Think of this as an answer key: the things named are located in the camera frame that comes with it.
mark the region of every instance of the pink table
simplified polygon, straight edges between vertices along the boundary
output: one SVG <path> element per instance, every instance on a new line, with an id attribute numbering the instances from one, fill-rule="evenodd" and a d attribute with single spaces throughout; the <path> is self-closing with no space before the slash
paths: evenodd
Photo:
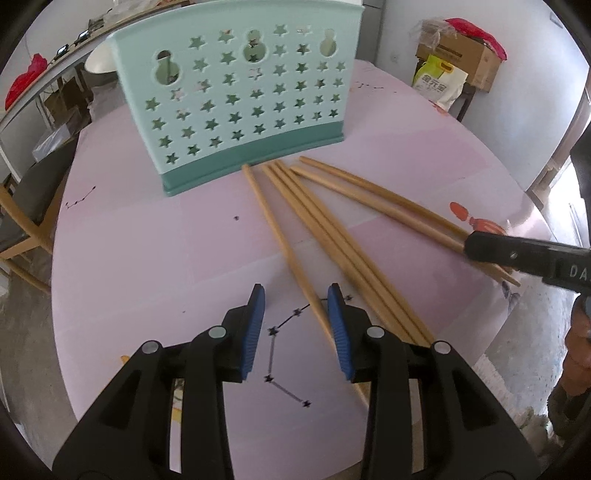
<path id="1" fill-rule="evenodd" d="M 454 216 L 450 202 L 509 234 L 551 237 L 539 211 L 476 137 L 368 63 L 355 67 L 345 136 L 307 155 L 466 229 L 471 227 Z M 365 307 L 255 171 L 318 294 L 324 297 L 337 281 L 353 304 Z M 507 318 L 501 286 L 373 210 L 311 187 L 437 337 L 475 362 Z M 521 280 L 525 288 L 529 280 Z M 238 172 L 165 197 L 126 106 L 80 136 L 57 227 L 52 283 L 57 351 L 78 418 L 121 367 L 122 355 L 149 339 L 163 345 L 191 340 L 219 324 L 228 309 L 245 304 L 253 285 L 261 283 L 267 309 L 254 370 L 245 384 L 225 389 L 236 478 L 317 480 L 361 459 L 365 409 L 309 309 L 277 336 L 273 375 L 310 407 L 264 383 L 266 329 L 307 302 L 246 179 Z"/>

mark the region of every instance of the red bag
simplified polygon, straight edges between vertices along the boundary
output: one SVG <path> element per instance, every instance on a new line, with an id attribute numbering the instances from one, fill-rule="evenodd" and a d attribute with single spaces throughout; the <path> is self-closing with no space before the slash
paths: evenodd
<path id="1" fill-rule="evenodd" d="M 19 75 L 10 87 L 8 95 L 6 95 L 6 101 L 4 102 L 4 109 L 8 110 L 16 99 L 21 96 L 22 92 L 33 83 L 33 80 L 46 70 L 47 60 L 41 57 L 38 53 L 35 53 L 27 72 Z"/>

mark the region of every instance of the wooden chair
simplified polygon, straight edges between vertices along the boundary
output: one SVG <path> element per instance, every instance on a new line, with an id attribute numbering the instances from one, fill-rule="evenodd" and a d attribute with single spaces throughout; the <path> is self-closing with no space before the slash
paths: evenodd
<path id="1" fill-rule="evenodd" d="M 7 213 L 0 224 L 0 261 L 48 295 L 51 293 L 49 285 L 12 259 L 20 255 L 30 263 L 24 254 L 36 247 L 53 254 L 51 233 L 60 211 L 67 172 L 74 160 L 77 143 L 76 135 L 33 165 L 16 186 L 13 195 L 0 186 L 0 206 Z"/>

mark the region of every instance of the person's hand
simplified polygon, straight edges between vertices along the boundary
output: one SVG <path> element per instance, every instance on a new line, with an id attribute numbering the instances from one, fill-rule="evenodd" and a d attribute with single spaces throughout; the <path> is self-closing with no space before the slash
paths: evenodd
<path id="1" fill-rule="evenodd" d="M 570 330 L 564 340 L 569 352 L 564 359 L 560 385 L 572 397 L 582 395 L 591 387 L 591 320 L 583 311 L 585 300 L 583 295 L 575 300 Z"/>

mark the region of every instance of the gray chair cushion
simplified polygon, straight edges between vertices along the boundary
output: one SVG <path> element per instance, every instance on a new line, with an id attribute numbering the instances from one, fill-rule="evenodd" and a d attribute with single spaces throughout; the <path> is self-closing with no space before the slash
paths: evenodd
<path id="1" fill-rule="evenodd" d="M 36 225 L 43 221 L 57 188 L 72 165 L 77 145 L 78 135 L 29 168 L 17 185 L 12 199 Z M 10 215 L 5 215 L 0 224 L 0 252 L 27 238 Z"/>

